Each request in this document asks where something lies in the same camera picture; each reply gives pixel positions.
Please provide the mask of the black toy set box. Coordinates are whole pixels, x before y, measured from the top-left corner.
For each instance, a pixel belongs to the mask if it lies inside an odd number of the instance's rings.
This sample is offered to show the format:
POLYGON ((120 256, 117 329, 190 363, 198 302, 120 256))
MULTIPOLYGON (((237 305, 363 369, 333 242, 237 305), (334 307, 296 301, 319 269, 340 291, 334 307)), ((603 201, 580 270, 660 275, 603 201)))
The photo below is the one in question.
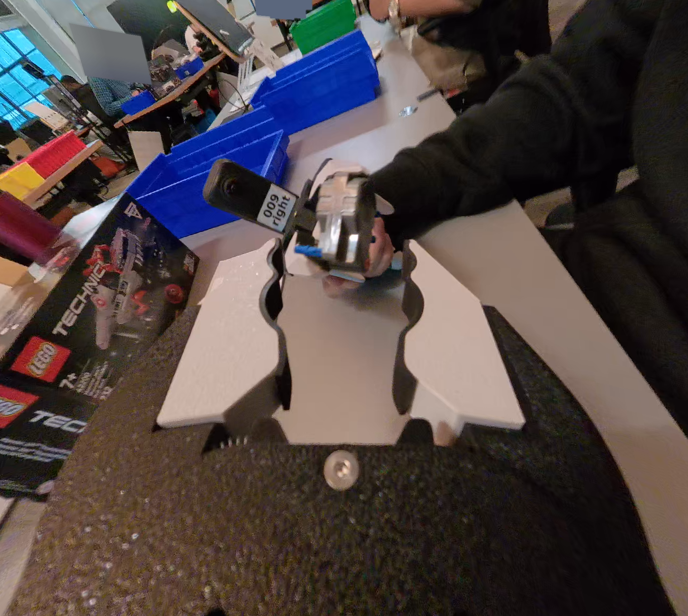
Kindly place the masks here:
POLYGON ((1 299, 1 496, 43 500, 98 406, 184 311, 198 256, 128 193, 1 299))

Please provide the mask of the person in black sleeve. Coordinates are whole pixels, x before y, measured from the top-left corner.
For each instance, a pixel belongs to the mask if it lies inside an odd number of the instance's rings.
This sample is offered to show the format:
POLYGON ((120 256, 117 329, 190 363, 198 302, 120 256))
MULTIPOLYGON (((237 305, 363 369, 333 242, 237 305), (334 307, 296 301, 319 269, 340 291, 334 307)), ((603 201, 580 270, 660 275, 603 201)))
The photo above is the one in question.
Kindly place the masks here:
POLYGON ((687 182, 639 178, 540 232, 687 431, 687 182))

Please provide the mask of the dark computer monitor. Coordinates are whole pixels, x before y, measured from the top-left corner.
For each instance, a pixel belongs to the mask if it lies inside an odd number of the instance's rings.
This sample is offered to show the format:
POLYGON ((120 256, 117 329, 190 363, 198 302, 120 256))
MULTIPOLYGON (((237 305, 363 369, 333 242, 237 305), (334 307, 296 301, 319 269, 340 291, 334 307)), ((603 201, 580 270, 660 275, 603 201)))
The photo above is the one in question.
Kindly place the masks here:
POLYGON ((178 11, 171 11, 171 0, 115 0, 107 6, 120 28, 141 37, 147 57, 160 45, 174 41, 186 46, 188 20, 178 11))

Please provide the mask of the person's right hand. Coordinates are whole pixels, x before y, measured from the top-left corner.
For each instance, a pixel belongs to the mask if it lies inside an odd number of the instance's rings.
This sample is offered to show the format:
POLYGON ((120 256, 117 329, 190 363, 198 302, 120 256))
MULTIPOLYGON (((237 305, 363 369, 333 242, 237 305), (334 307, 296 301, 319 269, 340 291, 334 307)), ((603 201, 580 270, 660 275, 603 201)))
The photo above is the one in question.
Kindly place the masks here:
MULTIPOLYGON (((382 276, 391 267, 394 254, 395 249, 386 232, 384 219, 378 215, 374 219, 363 279, 368 280, 382 276)), ((357 290, 363 283, 363 281, 329 275, 322 279, 322 290, 328 297, 334 298, 345 292, 357 290)))

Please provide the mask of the wooden background desk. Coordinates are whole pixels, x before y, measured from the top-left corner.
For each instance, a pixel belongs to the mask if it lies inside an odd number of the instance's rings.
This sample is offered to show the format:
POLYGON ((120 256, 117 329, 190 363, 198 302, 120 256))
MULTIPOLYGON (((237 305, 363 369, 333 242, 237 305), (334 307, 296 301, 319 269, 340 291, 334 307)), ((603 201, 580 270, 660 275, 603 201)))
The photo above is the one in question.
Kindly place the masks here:
POLYGON ((181 100, 181 98, 183 98, 184 95, 186 95, 187 93, 191 92, 191 90, 197 84, 199 84, 203 80, 205 80, 206 77, 210 74, 212 69, 214 69, 217 65, 219 65, 219 63, 221 61, 223 61, 224 59, 229 58, 229 57, 230 57, 230 54, 224 53, 224 52, 216 55, 216 57, 214 57, 210 61, 205 62, 204 66, 201 70, 199 70, 193 76, 189 76, 188 78, 183 80, 181 82, 181 84, 178 85, 169 94, 167 94, 163 98, 155 101, 150 106, 141 109, 139 112, 136 112, 134 114, 125 115, 121 120, 117 121, 114 124, 114 127, 116 127, 116 128, 124 127, 124 126, 126 126, 126 125, 128 125, 134 121, 140 120, 144 116, 147 116, 153 112, 160 110, 162 107, 167 106, 170 103, 181 100))

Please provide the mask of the blue plastic bin with tag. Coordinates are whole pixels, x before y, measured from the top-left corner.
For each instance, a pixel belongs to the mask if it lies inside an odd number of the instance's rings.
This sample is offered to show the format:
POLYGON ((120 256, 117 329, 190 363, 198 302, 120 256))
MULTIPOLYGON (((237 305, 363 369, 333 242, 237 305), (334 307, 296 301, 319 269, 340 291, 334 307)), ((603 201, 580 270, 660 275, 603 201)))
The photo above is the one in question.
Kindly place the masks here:
POLYGON ((137 176, 127 193, 179 239, 238 220, 211 207, 203 189, 213 164, 229 159, 281 184, 288 164, 289 136, 248 131, 180 156, 160 155, 137 176))

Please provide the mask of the person's right forearm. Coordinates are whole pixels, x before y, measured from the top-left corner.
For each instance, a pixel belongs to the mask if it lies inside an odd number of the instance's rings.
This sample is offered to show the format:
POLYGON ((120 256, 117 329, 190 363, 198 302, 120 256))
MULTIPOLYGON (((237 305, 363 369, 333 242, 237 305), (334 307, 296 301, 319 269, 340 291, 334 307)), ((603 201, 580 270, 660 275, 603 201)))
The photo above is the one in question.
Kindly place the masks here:
POLYGON ((394 243, 635 164, 687 246, 687 0, 588 0, 550 54, 373 174, 394 243))

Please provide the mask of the red and yellow bins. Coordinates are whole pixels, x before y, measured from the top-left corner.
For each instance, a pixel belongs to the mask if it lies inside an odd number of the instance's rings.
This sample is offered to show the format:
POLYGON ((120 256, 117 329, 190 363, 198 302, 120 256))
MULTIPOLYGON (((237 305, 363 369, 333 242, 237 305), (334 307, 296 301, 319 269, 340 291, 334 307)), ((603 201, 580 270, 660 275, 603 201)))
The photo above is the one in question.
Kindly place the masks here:
POLYGON ((70 131, 39 147, 1 174, 1 190, 23 200, 87 145, 70 131))

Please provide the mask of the grey desk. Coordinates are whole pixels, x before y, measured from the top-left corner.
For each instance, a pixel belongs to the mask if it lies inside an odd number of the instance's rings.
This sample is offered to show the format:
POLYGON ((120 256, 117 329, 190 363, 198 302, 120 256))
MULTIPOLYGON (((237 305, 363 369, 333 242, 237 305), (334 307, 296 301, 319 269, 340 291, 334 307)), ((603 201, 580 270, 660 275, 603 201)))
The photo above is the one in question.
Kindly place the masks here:
MULTIPOLYGON (((290 177, 307 177, 326 157, 371 170, 452 118, 434 98, 416 104, 422 75, 388 29, 364 19, 383 41, 384 95, 295 134, 290 177)), ((687 589, 687 438, 612 336, 517 202, 445 222, 420 245, 482 302, 494 305, 587 411, 615 457, 639 509, 670 593, 687 589)))

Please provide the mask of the green plastic bin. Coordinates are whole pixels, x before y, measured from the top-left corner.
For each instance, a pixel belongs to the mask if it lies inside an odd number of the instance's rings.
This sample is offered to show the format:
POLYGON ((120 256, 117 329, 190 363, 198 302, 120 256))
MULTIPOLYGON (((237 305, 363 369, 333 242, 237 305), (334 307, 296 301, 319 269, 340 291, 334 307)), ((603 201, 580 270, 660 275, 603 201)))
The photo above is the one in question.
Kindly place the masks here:
POLYGON ((357 11, 352 0, 331 0, 293 23, 289 32, 303 56, 356 28, 357 11))

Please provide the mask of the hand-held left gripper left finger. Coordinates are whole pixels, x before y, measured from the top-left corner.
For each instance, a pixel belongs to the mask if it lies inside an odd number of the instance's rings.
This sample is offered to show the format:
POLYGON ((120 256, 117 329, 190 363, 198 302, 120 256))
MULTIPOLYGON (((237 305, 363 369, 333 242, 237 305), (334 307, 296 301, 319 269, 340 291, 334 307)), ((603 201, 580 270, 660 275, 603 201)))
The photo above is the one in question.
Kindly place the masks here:
POLYGON ((161 428, 252 428, 290 409, 292 375, 283 308, 280 239, 221 261, 157 417, 161 428))

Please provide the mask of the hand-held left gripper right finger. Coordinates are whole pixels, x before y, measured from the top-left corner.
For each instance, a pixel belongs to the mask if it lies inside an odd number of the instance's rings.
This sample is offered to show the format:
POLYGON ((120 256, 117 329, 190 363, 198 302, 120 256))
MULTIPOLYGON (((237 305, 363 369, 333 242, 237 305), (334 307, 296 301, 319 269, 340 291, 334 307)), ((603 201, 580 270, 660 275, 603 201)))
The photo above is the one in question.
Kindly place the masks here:
POLYGON ((526 417, 477 296, 416 241, 405 242, 402 278, 398 413, 424 421, 436 445, 450 445, 468 425, 520 431, 526 417))

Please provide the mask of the grey toy motor block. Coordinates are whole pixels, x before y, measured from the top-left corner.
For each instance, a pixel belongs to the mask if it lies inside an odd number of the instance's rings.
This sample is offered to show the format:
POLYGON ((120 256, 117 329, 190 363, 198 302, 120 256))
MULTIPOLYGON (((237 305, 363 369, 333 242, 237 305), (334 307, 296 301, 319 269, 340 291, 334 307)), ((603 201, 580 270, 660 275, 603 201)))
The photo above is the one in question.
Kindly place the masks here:
POLYGON ((325 178, 316 195, 322 262, 331 270, 363 275, 377 212, 367 174, 336 172, 325 178))

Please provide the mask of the maroon bottle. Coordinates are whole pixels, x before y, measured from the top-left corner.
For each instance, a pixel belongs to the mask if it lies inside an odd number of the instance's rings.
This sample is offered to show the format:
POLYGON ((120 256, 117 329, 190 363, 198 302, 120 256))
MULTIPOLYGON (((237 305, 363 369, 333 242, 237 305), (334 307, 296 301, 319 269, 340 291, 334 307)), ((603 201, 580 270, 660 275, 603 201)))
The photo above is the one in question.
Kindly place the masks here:
POLYGON ((56 255, 61 229, 1 191, 1 256, 24 266, 45 266, 56 255))

